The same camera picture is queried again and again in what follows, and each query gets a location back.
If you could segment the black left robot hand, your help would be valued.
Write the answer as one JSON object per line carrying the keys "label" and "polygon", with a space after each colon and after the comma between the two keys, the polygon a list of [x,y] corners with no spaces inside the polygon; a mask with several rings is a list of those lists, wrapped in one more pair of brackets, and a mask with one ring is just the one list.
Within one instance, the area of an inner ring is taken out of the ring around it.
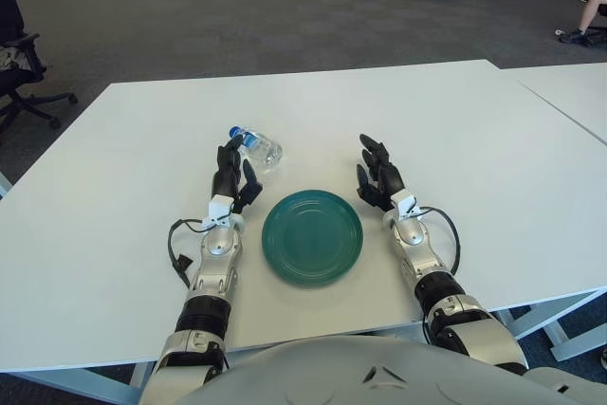
{"label": "black left robot hand", "polygon": [[208,215],[202,222],[205,228],[230,226],[230,218],[234,214],[240,215],[263,189],[249,161],[241,159],[239,148],[243,140],[242,134],[236,135],[217,149],[218,169],[212,178]]}

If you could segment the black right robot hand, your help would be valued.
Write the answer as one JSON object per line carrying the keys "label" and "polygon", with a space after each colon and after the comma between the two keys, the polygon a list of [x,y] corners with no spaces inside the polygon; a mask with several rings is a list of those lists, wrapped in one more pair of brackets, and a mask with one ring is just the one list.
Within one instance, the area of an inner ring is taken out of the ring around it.
{"label": "black right robot hand", "polygon": [[384,212],[396,210],[397,220],[423,215],[415,197],[403,194],[405,184],[384,144],[364,134],[359,135],[359,140],[363,146],[362,159],[368,168],[357,165],[359,198]]}

